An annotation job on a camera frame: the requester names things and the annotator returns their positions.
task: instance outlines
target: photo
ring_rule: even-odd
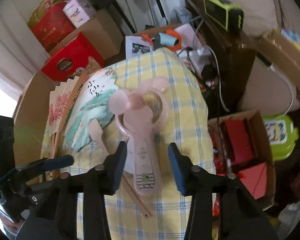
[[[144,54],[150,52],[149,46],[144,46],[137,43],[132,43],[132,53],[133,54]]]

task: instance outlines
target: white curtain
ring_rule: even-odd
[[[0,0],[0,89],[18,100],[48,57],[12,0]]]

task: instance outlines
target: red paper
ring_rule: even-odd
[[[250,194],[255,198],[261,198],[266,194],[267,185],[267,165],[261,163],[249,169],[239,172],[242,178],[241,182],[248,189]]]
[[[232,160],[231,164],[235,165],[251,160],[253,154],[243,121],[227,120],[225,125],[234,152],[234,160]]]

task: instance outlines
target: yellow plaid cloth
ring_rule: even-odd
[[[159,49],[110,66],[116,72],[119,87],[134,89],[145,79],[165,76],[170,88],[165,96],[170,103],[167,124],[155,136],[155,146],[162,171],[163,187],[157,194],[141,197],[150,209],[152,218],[144,219],[125,190],[120,186],[113,196],[105,196],[106,212],[111,237],[116,239],[183,239],[189,216],[191,197],[183,197],[178,192],[168,159],[168,145],[176,142],[181,154],[187,155],[210,173],[215,173],[212,143],[207,132],[208,109],[202,98],[198,83],[191,72],[168,49]],[[158,113],[159,104],[152,97],[146,99]],[[114,153],[122,137],[115,122],[104,128],[103,141],[110,154]],[[46,130],[42,157],[49,157],[50,138]],[[71,175],[87,172],[103,163],[102,151],[91,142],[77,153],[71,153],[69,146],[63,145],[59,154],[72,154],[74,165],[65,168]],[[126,174],[131,185],[132,175]],[[83,239],[83,195],[78,196],[77,237]]]

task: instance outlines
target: white box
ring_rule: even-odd
[[[63,12],[76,28],[90,20],[97,13],[88,0],[71,0],[63,8]]]

